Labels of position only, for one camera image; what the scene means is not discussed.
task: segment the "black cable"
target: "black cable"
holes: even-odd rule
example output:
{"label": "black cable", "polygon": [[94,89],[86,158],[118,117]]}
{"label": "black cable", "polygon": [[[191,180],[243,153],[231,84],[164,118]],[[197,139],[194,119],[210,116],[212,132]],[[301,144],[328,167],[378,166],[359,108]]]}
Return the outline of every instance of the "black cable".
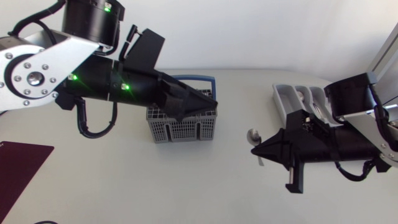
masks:
{"label": "black cable", "polygon": [[394,137],[388,128],[389,124],[389,115],[388,112],[383,108],[381,100],[377,95],[373,85],[370,85],[370,90],[374,101],[376,102],[376,106],[374,107],[374,115],[376,117],[377,128],[379,129],[380,135],[383,137],[384,140],[389,144],[390,148],[397,152],[397,145]]}
{"label": "black cable", "polygon": [[130,43],[132,41],[132,38],[134,37],[134,34],[137,33],[137,29],[138,29],[138,27],[136,25],[132,25],[131,26],[129,35],[127,35],[127,38],[126,38],[126,41],[125,41],[125,43],[123,45],[122,51],[120,51],[120,54],[119,54],[119,61],[120,62],[123,62],[126,59],[127,49],[130,46]]}
{"label": "black cable", "polygon": [[35,223],[35,224],[58,224],[58,223],[53,222],[53,221],[42,221],[42,222],[38,222],[38,223]]}
{"label": "black cable", "polygon": [[34,23],[43,28],[44,32],[48,35],[52,45],[57,44],[57,40],[55,39],[54,34],[51,32],[50,28],[47,25],[45,25],[42,21],[35,21]]}
{"label": "black cable", "polygon": [[46,18],[49,15],[56,13],[58,10],[60,10],[63,7],[63,5],[65,3],[66,3],[66,0],[58,0],[57,3],[55,3],[53,6],[49,7],[48,9],[44,9],[43,11],[40,11],[36,14],[33,14],[33,15],[21,20],[14,27],[14,30],[12,30],[11,32],[8,32],[8,35],[18,37],[19,33],[25,26],[28,26],[29,24],[31,24],[33,22],[39,21],[43,18]]}
{"label": "black cable", "polygon": [[77,126],[80,134],[86,138],[96,139],[103,137],[108,134],[113,126],[115,125],[116,119],[118,118],[118,103],[113,103],[112,120],[109,122],[109,126],[100,133],[91,133],[87,127],[87,115],[86,115],[86,101],[81,97],[75,97],[75,104],[77,107]]}
{"label": "black cable", "polygon": [[383,106],[386,105],[386,104],[388,104],[388,103],[390,103],[391,101],[393,101],[393,100],[396,99],[396,98],[398,98],[398,96],[395,96],[393,99],[391,99],[391,100],[385,102],[385,103],[383,104]]}
{"label": "black cable", "polygon": [[115,41],[114,41],[112,50],[107,51],[107,52],[94,52],[94,54],[98,55],[98,56],[108,56],[108,55],[115,53],[115,51],[119,47],[119,38],[120,38],[120,22],[118,23],[118,28],[116,31],[116,37],[115,37]]}
{"label": "black cable", "polygon": [[341,121],[341,120],[339,120],[336,116],[335,116],[335,114],[331,114],[331,117],[337,122],[337,123],[339,123],[339,124],[347,124],[347,121]]}
{"label": "black cable", "polygon": [[371,161],[366,161],[363,164],[363,168],[362,168],[362,175],[354,175],[354,174],[350,174],[349,172],[345,171],[339,162],[335,162],[336,164],[336,168],[341,172],[341,174],[343,174],[343,176],[345,176],[347,179],[351,180],[351,181],[355,181],[355,182],[360,182],[363,181],[364,179],[366,179],[366,177],[369,175],[369,173],[372,171],[373,167],[376,165],[375,160],[371,160]]}

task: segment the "blue handle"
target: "blue handle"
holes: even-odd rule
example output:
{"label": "blue handle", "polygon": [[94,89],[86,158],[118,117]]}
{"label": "blue handle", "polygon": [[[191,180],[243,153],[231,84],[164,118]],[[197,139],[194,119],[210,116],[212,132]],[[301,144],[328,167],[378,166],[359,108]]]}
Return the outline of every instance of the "blue handle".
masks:
{"label": "blue handle", "polygon": [[177,80],[195,80],[195,81],[206,81],[211,82],[211,90],[213,92],[213,100],[217,100],[216,97],[216,79],[207,75],[173,75],[173,78]]}

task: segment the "maroon mat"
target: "maroon mat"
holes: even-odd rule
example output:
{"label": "maroon mat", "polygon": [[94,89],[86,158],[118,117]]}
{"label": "maroon mat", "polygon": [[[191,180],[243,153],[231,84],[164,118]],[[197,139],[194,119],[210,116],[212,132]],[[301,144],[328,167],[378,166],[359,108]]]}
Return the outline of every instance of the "maroon mat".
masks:
{"label": "maroon mat", "polygon": [[54,147],[0,143],[0,223]]}

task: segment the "white tabletop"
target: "white tabletop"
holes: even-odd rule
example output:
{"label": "white tabletop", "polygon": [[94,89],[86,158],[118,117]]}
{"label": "white tabletop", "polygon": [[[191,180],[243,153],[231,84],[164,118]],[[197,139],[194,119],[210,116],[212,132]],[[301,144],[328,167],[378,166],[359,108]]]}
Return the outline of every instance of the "white tabletop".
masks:
{"label": "white tabletop", "polygon": [[[4,224],[52,220],[71,223],[396,223],[398,170],[372,171],[360,183],[333,163],[306,164],[304,194],[285,188],[280,164],[258,164],[246,141],[250,128],[263,140],[282,121],[273,83],[325,86],[327,81],[273,70],[171,70],[212,75],[217,81],[215,139],[154,144],[146,109],[119,104],[114,129],[86,139],[76,111],[55,103],[0,117],[2,141],[54,146]],[[112,104],[88,100],[90,130],[111,119]],[[360,174],[362,163],[346,162]]]}

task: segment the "screw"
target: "screw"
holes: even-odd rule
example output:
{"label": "screw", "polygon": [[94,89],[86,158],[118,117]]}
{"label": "screw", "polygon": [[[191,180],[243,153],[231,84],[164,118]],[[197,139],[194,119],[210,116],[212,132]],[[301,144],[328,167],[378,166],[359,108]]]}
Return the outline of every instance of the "screw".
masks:
{"label": "screw", "polygon": [[22,78],[21,78],[20,76],[16,76],[16,77],[14,77],[14,80],[15,80],[16,82],[20,82],[20,81],[22,80]]}
{"label": "screw", "polygon": [[6,59],[12,59],[13,57],[12,53],[6,53]]}
{"label": "screw", "polygon": [[25,67],[26,69],[31,68],[31,66],[32,66],[32,65],[31,65],[30,63],[27,63],[27,62],[24,64],[24,67]]}

